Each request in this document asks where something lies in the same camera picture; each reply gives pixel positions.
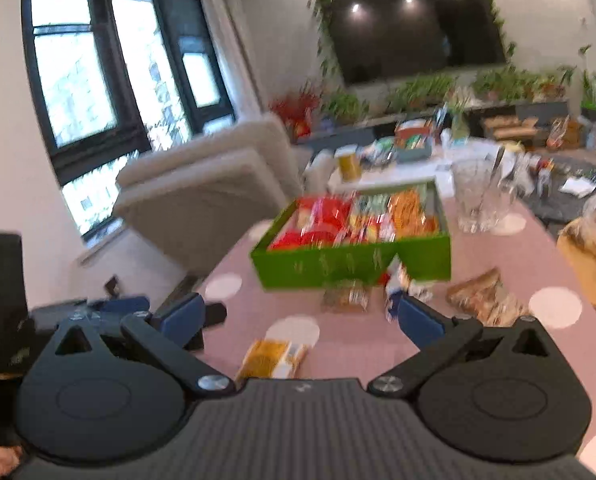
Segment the brown mixed nuts bag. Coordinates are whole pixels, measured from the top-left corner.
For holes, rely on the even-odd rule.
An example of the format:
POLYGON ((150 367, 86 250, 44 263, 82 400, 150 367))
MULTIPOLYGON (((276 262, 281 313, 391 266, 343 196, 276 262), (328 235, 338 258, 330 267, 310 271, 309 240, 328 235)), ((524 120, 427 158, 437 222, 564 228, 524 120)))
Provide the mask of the brown mixed nuts bag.
POLYGON ((498 268, 450 287, 446 299, 487 327, 511 327, 522 316, 531 315, 526 304, 506 288, 498 268))

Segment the small white red snack packet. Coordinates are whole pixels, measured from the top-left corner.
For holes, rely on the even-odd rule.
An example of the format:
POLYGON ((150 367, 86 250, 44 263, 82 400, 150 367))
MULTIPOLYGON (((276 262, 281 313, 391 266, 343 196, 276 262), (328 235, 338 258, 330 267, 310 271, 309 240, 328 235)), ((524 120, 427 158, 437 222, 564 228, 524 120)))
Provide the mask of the small white red snack packet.
POLYGON ((428 284, 419 283, 409 277, 405 265, 398 255, 392 258, 384 274, 385 283, 385 316, 391 323, 398 316, 398 304, 404 295, 426 302, 432 299, 432 289, 428 284))

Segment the yellow snack packet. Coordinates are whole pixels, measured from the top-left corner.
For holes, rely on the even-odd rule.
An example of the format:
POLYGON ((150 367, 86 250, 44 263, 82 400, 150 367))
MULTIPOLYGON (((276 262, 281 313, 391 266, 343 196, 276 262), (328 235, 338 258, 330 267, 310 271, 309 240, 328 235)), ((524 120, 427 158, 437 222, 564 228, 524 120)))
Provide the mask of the yellow snack packet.
POLYGON ((307 344, 288 340, 256 340, 243 359, 236 382, 251 378, 292 379, 309 350, 307 344))

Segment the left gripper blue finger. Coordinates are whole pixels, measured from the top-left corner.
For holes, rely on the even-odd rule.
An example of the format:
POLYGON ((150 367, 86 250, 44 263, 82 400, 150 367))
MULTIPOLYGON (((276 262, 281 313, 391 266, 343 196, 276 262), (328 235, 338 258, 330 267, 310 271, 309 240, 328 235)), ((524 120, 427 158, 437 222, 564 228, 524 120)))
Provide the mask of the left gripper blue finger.
POLYGON ((134 312, 148 311, 149 307, 150 302, 146 296, 127 296, 100 299, 92 301, 88 304, 88 308, 92 311, 118 315, 127 315, 134 312))

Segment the green cardboard snack box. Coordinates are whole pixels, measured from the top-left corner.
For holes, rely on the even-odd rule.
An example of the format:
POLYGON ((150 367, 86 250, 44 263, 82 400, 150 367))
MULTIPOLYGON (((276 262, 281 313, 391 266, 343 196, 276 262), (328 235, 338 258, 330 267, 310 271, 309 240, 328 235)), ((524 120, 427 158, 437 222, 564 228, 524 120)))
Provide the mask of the green cardboard snack box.
POLYGON ((274 238, 295 221, 297 200, 276 217, 250 253, 264 288, 320 288, 348 281, 376 285, 395 255, 416 280, 447 281, 451 277, 451 237, 435 182, 420 181, 341 196, 351 197, 353 202, 345 236, 334 246, 269 250, 274 238), (415 188, 420 194, 426 214, 437 218, 438 233, 396 239, 388 202, 392 194, 408 188, 415 188))

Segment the green cracker snack bag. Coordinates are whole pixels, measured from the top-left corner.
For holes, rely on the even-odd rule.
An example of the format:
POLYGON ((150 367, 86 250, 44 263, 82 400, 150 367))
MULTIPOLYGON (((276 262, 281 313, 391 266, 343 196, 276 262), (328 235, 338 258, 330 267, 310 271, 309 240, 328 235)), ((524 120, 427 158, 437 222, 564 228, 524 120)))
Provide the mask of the green cracker snack bag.
POLYGON ((437 218, 432 214, 426 214, 420 194, 415 188, 392 194, 388 202, 388 211, 397 240, 439 232, 437 218))

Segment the clear glass pitcher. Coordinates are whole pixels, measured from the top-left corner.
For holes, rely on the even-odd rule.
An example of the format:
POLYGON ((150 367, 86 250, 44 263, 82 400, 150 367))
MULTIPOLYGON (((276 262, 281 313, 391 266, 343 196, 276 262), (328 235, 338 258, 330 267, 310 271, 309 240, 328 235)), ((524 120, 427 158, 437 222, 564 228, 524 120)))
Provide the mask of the clear glass pitcher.
POLYGON ((511 211, 517 188, 492 159, 464 159, 451 167, 458 226, 465 233, 492 231, 511 211))

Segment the wooden round tray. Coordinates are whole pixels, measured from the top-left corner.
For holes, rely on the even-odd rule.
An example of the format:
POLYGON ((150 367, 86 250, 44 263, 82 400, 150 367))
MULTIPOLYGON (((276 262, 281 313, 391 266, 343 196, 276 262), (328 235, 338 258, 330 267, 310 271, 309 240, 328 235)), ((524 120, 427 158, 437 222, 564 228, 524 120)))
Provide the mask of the wooden round tray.
POLYGON ((556 246, 574 269, 586 299, 596 309, 596 259, 580 250, 574 243, 571 243, 569 238, 563 234, 564 229, 560 231, 556 246))

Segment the red snack bag in box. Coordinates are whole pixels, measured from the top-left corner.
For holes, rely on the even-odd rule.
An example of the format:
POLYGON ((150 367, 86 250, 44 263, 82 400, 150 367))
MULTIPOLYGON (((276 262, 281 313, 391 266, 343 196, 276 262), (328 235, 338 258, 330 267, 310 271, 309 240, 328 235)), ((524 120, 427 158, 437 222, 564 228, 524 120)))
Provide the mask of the red snack bag in box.
POLYGON ((348 228, 353 199, 340 195, 304 196, 297 200, 295 221, 274 238, 269 250, 334 246, 348 228))

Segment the round white coffee table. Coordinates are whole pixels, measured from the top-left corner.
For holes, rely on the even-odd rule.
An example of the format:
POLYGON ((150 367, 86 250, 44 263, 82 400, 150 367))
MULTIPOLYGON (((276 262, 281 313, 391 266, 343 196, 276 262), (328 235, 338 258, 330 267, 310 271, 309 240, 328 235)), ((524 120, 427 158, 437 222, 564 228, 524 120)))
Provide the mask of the round white coffee table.
POLYGON ((328 180, 328 190, 339 194, 435 180, 440 196, 452 197, 454 185, 451 165, 458 160, 471 158, 488 159, 493 162, 498 151, 499 145, 490 140, 469 138, 458 146, 448 148, 447 151, 434 148, 432 156, 425 160, 395 164, 386 169, 364 170, 362 177, 357 181, 345 182, 336 169, 328 180))

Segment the yellow canister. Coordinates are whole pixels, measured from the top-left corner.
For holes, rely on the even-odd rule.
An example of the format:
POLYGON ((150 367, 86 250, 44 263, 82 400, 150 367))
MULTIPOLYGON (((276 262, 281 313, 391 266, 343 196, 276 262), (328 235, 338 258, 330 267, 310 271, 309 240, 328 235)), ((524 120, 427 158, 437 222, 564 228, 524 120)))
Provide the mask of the yellow canister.
POLYGON ((357 181, 362 177, 358 148, 356 144, 345 145, 338 148, 334 154, 341 180, 344 182, 357 181))

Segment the glass vase with plant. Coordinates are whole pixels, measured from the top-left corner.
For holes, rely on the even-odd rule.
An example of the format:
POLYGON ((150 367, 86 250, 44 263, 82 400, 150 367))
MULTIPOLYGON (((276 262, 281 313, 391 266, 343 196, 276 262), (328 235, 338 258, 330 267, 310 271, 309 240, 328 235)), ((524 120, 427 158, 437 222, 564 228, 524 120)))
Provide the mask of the glass vase with plant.
POLYGON ((455 90, 447 100, 447 112, 451 116, 451 133, 453 141, 464 141, 470 136, 470 129, 465 110, 470 102, 470 96, 463 96, 455 90))

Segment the low tv cabinet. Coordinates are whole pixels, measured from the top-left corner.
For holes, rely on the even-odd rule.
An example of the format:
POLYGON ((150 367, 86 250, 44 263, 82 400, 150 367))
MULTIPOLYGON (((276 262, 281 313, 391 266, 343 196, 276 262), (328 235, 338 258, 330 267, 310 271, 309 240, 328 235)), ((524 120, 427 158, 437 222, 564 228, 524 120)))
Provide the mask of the low tv cabinet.
MULTIPOLYGON (((392 136, 400 122, 407 120, 423 119, 435 121, 440 110, 424 110, 424 112, 402 113, 386 115, 379 118, 364 120, 353 125, 330 127, 315 131, 311 136, 298 139, 295 144, 312 148, 317 153, 321 150, 335 151, 348 144, 364 146, 386 136, 392 136)), ((539 127, 546 127, 556 117, 569 114, 567 100, 526 102, 518 101, 511 104, 484 104, 466 108, 463 117, 469 128, 471 136, 484 138, 482 122, 486 118, 496 116, 516 116, 518 119, 537 118, 539 127)))

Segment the red flower decoration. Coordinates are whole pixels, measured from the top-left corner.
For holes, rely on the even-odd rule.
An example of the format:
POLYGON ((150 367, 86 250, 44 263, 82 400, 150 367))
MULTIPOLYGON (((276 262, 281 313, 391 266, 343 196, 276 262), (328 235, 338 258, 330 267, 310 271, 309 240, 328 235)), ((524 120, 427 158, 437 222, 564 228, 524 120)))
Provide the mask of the red flower decoration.
POLYGON ((313 116, 320 102, 320 92, 305 86, 296 92, 289 92, 274 99, 269 104, 269 110, 281 119, 289 139, 296 142, 311 136, 313 116))

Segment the wall mounted television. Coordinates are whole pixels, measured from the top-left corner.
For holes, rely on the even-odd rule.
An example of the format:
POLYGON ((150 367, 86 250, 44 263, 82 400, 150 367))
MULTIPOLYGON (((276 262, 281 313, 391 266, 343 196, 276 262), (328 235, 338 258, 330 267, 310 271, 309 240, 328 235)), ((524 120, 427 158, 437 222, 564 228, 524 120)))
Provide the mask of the wall mounted television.
POLYGON ((316 0, 349 86, 505 62, 491 0, 316 0))

